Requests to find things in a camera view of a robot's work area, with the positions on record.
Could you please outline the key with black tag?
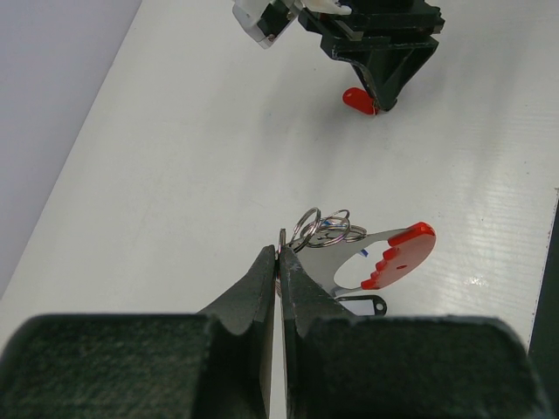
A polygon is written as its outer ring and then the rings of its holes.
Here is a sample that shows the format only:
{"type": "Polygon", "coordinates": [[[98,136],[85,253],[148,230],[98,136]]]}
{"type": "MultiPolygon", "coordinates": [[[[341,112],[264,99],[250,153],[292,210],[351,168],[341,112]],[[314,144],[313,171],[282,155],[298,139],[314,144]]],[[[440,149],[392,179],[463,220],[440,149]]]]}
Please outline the key with black tag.
{"type": "Polygon", "coordinates": [[[388,312],[386,301],[375,294],[341,296],[336,301],[358,316],[384,316],[388,312]]]}

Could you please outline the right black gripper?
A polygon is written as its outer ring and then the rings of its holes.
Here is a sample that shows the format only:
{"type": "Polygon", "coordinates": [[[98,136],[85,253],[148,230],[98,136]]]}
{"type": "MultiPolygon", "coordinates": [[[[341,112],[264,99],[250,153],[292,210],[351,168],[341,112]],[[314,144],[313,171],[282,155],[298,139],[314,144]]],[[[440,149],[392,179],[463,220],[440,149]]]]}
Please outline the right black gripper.
{"type": "Polygon", "coordinates": [[[391,110],[404,86],[438,48],[444,25],[438,6],[426,1],[343,1],[347,16],[304,9],[298,21],[321,36],[320,48],[350,64],[376,107],[391,110]]]}

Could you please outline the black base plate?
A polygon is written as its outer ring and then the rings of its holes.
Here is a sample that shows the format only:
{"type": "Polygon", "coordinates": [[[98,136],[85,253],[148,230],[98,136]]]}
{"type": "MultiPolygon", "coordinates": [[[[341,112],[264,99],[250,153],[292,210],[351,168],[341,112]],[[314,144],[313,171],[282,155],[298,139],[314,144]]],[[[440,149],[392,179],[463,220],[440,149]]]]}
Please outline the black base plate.
{"type": "Polygon", "coordinates": [[[528,352],[553,403],[558,403],[558,203],[528,352]]]}

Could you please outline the key organiser with red handle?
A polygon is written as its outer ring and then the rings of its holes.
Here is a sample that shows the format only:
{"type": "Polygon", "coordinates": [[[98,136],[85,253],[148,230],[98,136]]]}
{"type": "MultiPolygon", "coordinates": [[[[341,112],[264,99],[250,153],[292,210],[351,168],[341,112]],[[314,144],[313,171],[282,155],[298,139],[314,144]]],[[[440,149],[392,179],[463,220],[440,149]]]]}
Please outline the key organiser with red handle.
{"type": "Polygon", "coordinates": [[[431,255],[436,241],[435,230],[425,222],[369,233],[352,223],[347,209],[324,216],[312,207],[295,224],[292,236],[280,231],[276,252],[293,251],[307,275],[329,296],[341,300],[354,292],[378,291],[396,283],[431,255]],[[367,257],[368,248],[377,243],[385,243],[387,249],[367,278],[353,287],[336,281],[337,272],[351,258],[367,257]]]}

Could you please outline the key with red tag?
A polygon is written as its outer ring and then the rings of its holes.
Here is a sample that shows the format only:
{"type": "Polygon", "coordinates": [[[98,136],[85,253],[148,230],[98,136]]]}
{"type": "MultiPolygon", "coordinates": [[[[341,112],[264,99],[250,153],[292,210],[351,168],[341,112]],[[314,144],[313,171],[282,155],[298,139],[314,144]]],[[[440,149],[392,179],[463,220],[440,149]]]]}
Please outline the key with red tag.
{"type": "Polygon", "coordinates": [[[350,87],[342,95],[342,101],[360,113],[367,115],[377,115],[380,108],[376,105],[376,100],[367,91],[359,87],[350,87]]]}

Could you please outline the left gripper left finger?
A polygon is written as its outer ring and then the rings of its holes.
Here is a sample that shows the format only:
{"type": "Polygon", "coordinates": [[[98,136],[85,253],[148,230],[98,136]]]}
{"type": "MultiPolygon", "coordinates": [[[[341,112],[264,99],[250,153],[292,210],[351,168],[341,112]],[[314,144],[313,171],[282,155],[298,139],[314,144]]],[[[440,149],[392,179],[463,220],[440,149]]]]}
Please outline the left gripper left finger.
{"type": "Polygon", "coordinates": [[[275,249],[265,246],[248,272],[199,314],[216,316],[235,335],[245,333],[254,322],[264,322],[275,295],[275,249]]]}

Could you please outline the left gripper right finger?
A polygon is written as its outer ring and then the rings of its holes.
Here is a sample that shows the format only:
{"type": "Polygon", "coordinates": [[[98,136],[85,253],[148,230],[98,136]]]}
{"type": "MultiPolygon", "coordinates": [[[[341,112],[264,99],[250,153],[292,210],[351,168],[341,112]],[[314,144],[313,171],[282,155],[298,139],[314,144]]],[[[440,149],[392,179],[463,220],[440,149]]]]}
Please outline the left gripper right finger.
{"type": "Polygon", "coordinates": [[[279,287],[286,339],[303,338],[316,319],[355,318],[309,277],[289,248],[279,254],[279,287]]]}

